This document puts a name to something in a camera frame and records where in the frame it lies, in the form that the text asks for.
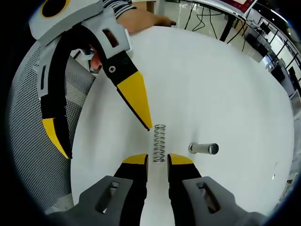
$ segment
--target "metal spring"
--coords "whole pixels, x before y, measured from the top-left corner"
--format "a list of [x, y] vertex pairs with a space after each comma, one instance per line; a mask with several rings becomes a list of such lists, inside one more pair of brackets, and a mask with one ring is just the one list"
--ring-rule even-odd
[[165, 161], [165, 127], [166, 125], [155, 125], [154, 162]]

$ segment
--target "gray gripper base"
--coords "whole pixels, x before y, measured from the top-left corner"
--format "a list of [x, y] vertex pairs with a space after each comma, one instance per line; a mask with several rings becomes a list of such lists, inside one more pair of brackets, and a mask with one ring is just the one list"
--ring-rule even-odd
[[[79, 197], [79, 203], [69, 211], [50, 214], [50, 219], [61, 225], [118, 226], [127, 193], [133, 181], [105, 176]], [[118, 184], [113, 195], [111, 187]]]
[[[248, 213], [237, 206], [234, 195], [210, 177], [182, 182], [192, 204], [196, 226], [256, 226], [265, 220], [263, 215]], [[201, 188], [205, 188], [207, 194], [217, 203], [216, 212], [210, 213]]]

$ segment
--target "tiled floor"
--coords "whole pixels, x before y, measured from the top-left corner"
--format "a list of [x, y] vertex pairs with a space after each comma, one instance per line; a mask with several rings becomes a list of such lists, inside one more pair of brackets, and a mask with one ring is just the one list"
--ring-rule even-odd
[[[176, 25], [177, 28], [184, 29], [189, 17], [191, 4], [192, 3], [188, 1], [180, 1], [180, 3], [165, 2], [165, 15], [177, 22]], [[197, 14], [201, 15], [202, 11], [203, 11], [203, 7], [194, 4], [193, 11], [186, 30], [191, 31], [196, 25], [199, 24], [200, 21], [197, 18]], [[213, 16], [215, 14], [219, 14], [219, 12], [211, 10], [211, 15], [212, 15], [211, 22], [214, 27], [216, 36], [219, 39], [220, 36], [222, 35], [224, 27], [226, 26], [227, 20], [224, 19], [225, 16], [224, 14]], [[205, 24], [205, 27], [195, 32], [205, 34], [215, 38], [215, 34], [209, 20], [210, 17], [208, 16], [209, 9], [204, 8], [203, 15], [205, 15], [203, 16], [203, 22]], [[236, 29], [231, 28], [231, 31], [226, 39], [226, 42], [228, 42], [237, 32], [238, 31]], [[244, 37], [242, 37], [241, 35], [238, 35], [235, 39], [233, 39], [230, 42], [230, 45], [232, 45], [233, 47], [237, 48], [240, 51], [243, 49], [243, 44], [244, 44]], [[250, 56], [251, 58], [253, 58], [258, 63], [262, 60], [262, 56], [260, 56], [260, 54], [257, 51], [255, 51], [247, 42], [245, 42], [244, 53]]]

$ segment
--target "red object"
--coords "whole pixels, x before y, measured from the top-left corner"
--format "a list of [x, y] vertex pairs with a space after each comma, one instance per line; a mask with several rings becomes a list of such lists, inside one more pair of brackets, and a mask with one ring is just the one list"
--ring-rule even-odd
[[235, 8], [238, 8], [239, 10], [241, 10], [242, 12], [246, 12], [248, 10], [248, 8], [253, 4], [253, 2], [255, 2], [255, 0], [246, 0], [246, 2], [244, 4], [240, 4], [236, 1], [233, 0], [220, 0], [223, 1]]

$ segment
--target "person's arm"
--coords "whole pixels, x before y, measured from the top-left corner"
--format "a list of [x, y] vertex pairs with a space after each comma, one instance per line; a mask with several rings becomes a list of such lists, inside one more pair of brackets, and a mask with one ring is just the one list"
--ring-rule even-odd
[[176, 25], [167, 16], [158, 16], [141, 9], [130, 9], [124, 12], [117, 18], [117, 22], [124, 26], [130, 34], [156, 25], [166, 27]]
[[[104, 7], [112, 7], [117, 22], [124, 26], [130, 34], [143, 31], [152, 26], [165, 26], [170, 27], [176, 25], [175, 21], [172, 21], [167, 16], [159, 16], [150, 13], [145, 10], [137, 9], [135, 6], [129, 4], [127, 1], [116, 4], [116, 1], [108, 0], [109, 4], [104, 1]], [[97, 70], [101, 66], [98, 54], [95, 53], [91, 66]]]

